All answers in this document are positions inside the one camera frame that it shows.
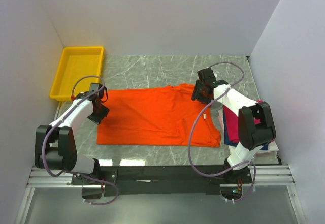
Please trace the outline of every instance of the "white backdrop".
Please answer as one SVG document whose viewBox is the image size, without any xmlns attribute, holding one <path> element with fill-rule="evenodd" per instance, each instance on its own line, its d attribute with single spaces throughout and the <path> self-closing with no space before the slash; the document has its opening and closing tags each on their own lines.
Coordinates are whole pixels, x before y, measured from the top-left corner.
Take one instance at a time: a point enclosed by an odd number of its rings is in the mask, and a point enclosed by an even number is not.
<svg viewBox="0 0 325 224">
<path fill-rule="evenodd" d="M 65 46 L 250 55 L 279 0 L 39 0 Z"/>
<path fill-rule="evenodd" d="M 309 223 L 324 223 L 325 0 L 280 0 L 250 64 Z"/>
<path fill-rule="evenodd" d="M 37 0 L 0 0 L 0 222 L 14 223 L 34 162 L 35 130 L 53 119 L 48 98 L 62 44 Z"/>
</svg>

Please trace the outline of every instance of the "t-shirt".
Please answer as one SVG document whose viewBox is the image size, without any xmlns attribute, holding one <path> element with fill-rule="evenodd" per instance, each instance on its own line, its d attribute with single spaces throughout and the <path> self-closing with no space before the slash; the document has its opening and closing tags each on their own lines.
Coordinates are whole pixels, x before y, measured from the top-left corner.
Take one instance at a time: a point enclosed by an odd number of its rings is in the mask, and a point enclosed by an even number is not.
<svg viewBox="0 0 325 224">
<path fill-rule="evenodd" d="M 98 126 L 98 144 L 186 146 L 192 125 L 205 104 L 192 101 L 194 85 L 110 90 L 109 114 Z M 191 146 L 219 147 L 220 132 L 210 108 L 194 130 Z"/>
</svg>

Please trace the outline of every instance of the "gray marble table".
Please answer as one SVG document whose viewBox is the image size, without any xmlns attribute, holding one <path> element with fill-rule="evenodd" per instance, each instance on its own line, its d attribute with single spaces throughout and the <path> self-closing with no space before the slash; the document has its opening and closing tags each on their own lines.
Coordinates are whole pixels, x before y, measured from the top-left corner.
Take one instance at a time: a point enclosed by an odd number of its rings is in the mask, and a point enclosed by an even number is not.
<svg viewBox="0 0 325 224">
<path fill-rule="evenodd" d="M 104 60 L 102 77 L 108 89 L 153 88 L 180 83 L 194 84 L 197 71 L 218 61 L 232 61 L 245 71 L 244 80 L 234 88 L 245 96 L 259 99 L 254 79 L 245 56 L 107 56 Z M 232 65 L 218 65 L 213 68 L 217 79 L 229 83 L 236 81 L 241 72 Z M 62 114 L 71 103 L 60 107 Z M 221 132 L 216 103 L 211 110 L 213 123 Z M 189 165 L 186 147 L 182 146 L 136 146 L 136 145 L 97 145 L 97 125 L 86 120 L 77 130 L 75 141 L 79 153 L 100 160 L 101 165 Z M 223 164 L 229 156 L 228 146 L 223 137 L 219 148 L 192 147 L 193 161 L 196 164 Z M 275 152 L 257 155 L 256 164 L 277 164 Z"/>
</svg>

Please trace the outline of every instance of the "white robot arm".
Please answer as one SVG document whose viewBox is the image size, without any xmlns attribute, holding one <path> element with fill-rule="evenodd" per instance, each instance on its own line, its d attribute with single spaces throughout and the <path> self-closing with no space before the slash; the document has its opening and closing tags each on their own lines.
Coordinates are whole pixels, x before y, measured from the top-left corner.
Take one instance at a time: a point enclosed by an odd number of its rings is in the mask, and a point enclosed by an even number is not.
<svg viewBox="0 0 325 224">
<path fill-rule="evenodd" d="M 276 131 L 270 106 L 266 102 L 258 103 L 237 92 L 224 80 L 216 81 L 211 68 L 198 71 L 199 80 L 196 82 L 192 100 L 209 103 L 212 98 L 217 99 L 229 91 L 218 102 L 222 103 L 239 117 L 238 134 L 240 142 L 228 158 L 227 162 L 232 167 L 244 161 L 250 161 L 255 154 L 269 144 L 275 137 Z M 240 170 L 247 164 L 234 168 Z"/>
<path fill-rule="evenodd" d="M 42 160 L 42 145 L 49 130 L 61 121 L 46 142 L 46 161 L 51 170 L 64 170 L 86 174 L 99 172 L 98 160 L 78 154 L 74 134 L 87 118 L 99 124 L 107 116 L 109 109 L 102 105 L 104 90 L 90 96 L 97 91 L 101 84 L 92 83 L 88 92 L 79 93 L 72 105 L 56 121 L 49 125 L 41 125 L 36 130 L 35 166 L 44 168 Z M 58 141 L 58 147 L 50 145 Z"/>
</svg>

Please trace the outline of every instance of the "purple cable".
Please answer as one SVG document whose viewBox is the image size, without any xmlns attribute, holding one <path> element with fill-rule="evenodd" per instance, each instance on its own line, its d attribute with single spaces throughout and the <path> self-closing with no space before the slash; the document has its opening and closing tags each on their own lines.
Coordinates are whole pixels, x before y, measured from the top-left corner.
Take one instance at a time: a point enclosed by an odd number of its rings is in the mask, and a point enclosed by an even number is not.
<svg viewBox="0 0 325 224">
<path fill-rule="evenodd" d="M 215 66 L 215 65 L 219 65 L 219 64 L 231 64 L 231 65 L 234 65 L 235 67 L 237 67 L 241 72 L 242 72 L 242 77 L 236 81 L 235 83 L 231 84 L 231 87 L 237 85 L 238 83 L 240 83 L 243 79 L 244 79 L 244 76 L 245 76 L 245 72 L 244 70 L 237 64 L 233 63 L 233 62 L 229 62 L 229 61 L 222 61 L 222 62 L 218 62 L 218 63 L 215 63 L 215 64 L 212 64 L 211 66 L 209 66 L 209 68 Z M 219 99 L 221 99 L 223 96 L 225 96 L 228 91 L 230 90 L 230 88 L 226 89 L 226 91 L 220 95 L 219 97 L 217 97 L 216 99 L 212 100 L 210 103 L 208 103 L 198 114 L 198 116 L 196 117 L 194 123 L 193 123 L 193 126 L 192 126 L 192 129 L 191 129 L 191 132 L 189 134 L 189 138 L 188 138 L 188 145 L 187 145 L 187 155 L 188 155 L 188 160 L 189 160 L 189 163 L 190 165 L 192 166 L 193 170 L 198 173 L 199 175 L 201 176 L 204 176 L 204 177 L 217 177 L 217 176 L 220 176 L 220 175 L 223 175 L 224 173 L 232 170 L 233 168 L 236 168 L 238 166 L 241 166 L 243 164 L 247 164 L 249 163 L 250 161 L 243 161 L 243 162 L 240 162 L 232 167 L 229 167 L 227 169 L 225 169 L 224 171 L 222 172 L 219 172 L 219 173 L 215 173 L 215 174 L 205 174 L 203 172 L 200 172 L 194 165 L 193 163 L 193 160 L 192 160 L 192 157 L 191 157 L 191 151 L 190 151 L 190 147 L 191 147 L 191 141 L 192 141 L 192 136 L 193 136 L 193 132 L 194 132 L 194 129 L 195 129 L 195 126 L 197 125 L 197 122 L 199 121 L 199 118 L 202 116 L 203 112 L 210 106 L 212 106 L 214 103 L 216 103 Z M 255 176 L 256 176 L 256 169 L 254 170 L 254 180 L 252 181 L 252 185 L 251 185 L 251 188 L 253 188 L 253 185 L 254 185 L 254 182 L 255 182 Z"/>
<path fill-rule="evenodd" d="M 251 164 L 253 165 L 253 167 L 254 167 L 254 173 L 253 173 L 252 184 L 250 185 L 248 191 L 247 191 L 247 192 L 246 192 L 242 197 L 240 197 L 239 199 L 234 200 L 235 202 L 236 202 L 236 201 L 243 200 L 243 199 L 246 198 L 246 197 L 247 197 L 247 196 L 252 192 L 252 190 L 253 190 L 253 187 L 254 187 L 254 184 L 255 184 L 255 180 L 256 180 L 256 165 L 255 165 L 255 163 L 254 163 L 253 161 L 251 161 L 250 163 L 251 163 Z"/>
<path fill-rule="evenodd" d="M 90 75 L 90 76 L 85 76 L 85 77 L 82 77 L 82 78 L 80 78 L 76 83 L 75 83 L 75 85 L 73 86 L 73 91 L 72 91 L 72 95 L 73 95 L 73 92 L 74 92 L 74 90 L 75 90 L 75 87 L 77 86 L 77 84 L 81 81 L 81 80 L 83 80 L 83 79 L 85 79 L 85 78 L 99 78 L 100 79 L 100 81 L 102 82 L 102 86 L 98 89 L 98 90 L 96 90 L 96 91 L 94 91 L 94 92 L 92 92 L 92 93 L 90 93 L 89 95 L 87 95 L 86 97 L 84 97 L 84 98 L 82 98 L 76 105 L 74 105 L 73 107 L 72 107 L 72 109 L 70 110 L 70 111 L 68 111 L 67 113 L 66 113 L 66 115 L 62 118 L 62 120 L 60 120 L 59 122 L 57 122 L 54 126 L 52 126 L 52 128 L 49 130 L 49 132 L 45 135 L 45 137 L 44 137 L 44 141 L 43 141 L 43 145 L 42 145 L 42 161 L 43 161 L 43 165 L 44 165 L 44 168 L 45 168 L 45 170 L 47 171 L 47 173 L 50 175 L 50 176 L 52 176 L 52 177 L 58 177 L 58 176 L 60 176 L 64 171 L 60 171 L 58 174 L 54 174 L 52 171 L 51 171 L 51 169 L 49 168 L 49 166 L 48 166 L 48 164 L 47 164 L 47 162 L 46 162 L 46 158 L 45 158 L 45 149 L 46 149 L 46 143 L 47 143 L 47 141 L 48 141 L 48 139 L 49 139 L 49 137 L 50 137 L 50 135 L 53 133 L 53 131 L 63 122 L 63 121 L 65 121 L 71 114 L 72 114 L 72 112 L 74 112 L 74 110 L 81 104 L 81 103 L 83 103 L 85 100 L 87 100 L 89 97 L 91 97 L 91 96 L 93 96 L 94 94 L 96 94 L 96 93 L 98 93 L 98 92 L 100 92 L 101 90 L 103 90 L 104 89 L 104 87 L 105 87 L 105 81 L 103 80 L 103 78 L 101 78 L 101 77 L 99 77 L 99 76 L 96 76 L 96 75 Z M 107 184 L 107 185 L 111 185 L 111 186 L 113 186 L 115 189 L 116 189 L 116 195 L 115 195 L 115 197 L 112 199 L 112 200 L 110 200 L 110 201 L 108 201 L 108 202 L 105 202 L 105 203 L 93 203 L 93 202 L 90 202 L 89 200 L 86 200 L 86 202 L 88 202 L 88 203 L 91 203 L 91 204 L 94 204 L 94 205 L 106 205 L 106 204 L 110 204 L 110 203 L 112 203 L 114 200 L 116 200 L 117 199 L 117 197 L 119 196 L 119 189 L 118 189 L 118 187 L 115 185 L 115 184 L 113 184 L 113 183 L 111 183 L 111 182 L 109 182 L 109 181 L 104 181 L 104 180 L 99 180 L 99 179 L 95 179 L 95 178 L 92 178 L 92 177 L 89 177 L 89 176 L 87 176 L 87 175 L 85 175 L 85 174 L 81 174 L 83 177 L 85 177 L 85 178 L 87 178 L 87 179 L 89 179 L 89 180 L 92 180 L 92 181 L 96 181 L 96 182 L 101 182 L 101 183 L 104 183 L 104 184 Z"/>
</svg>

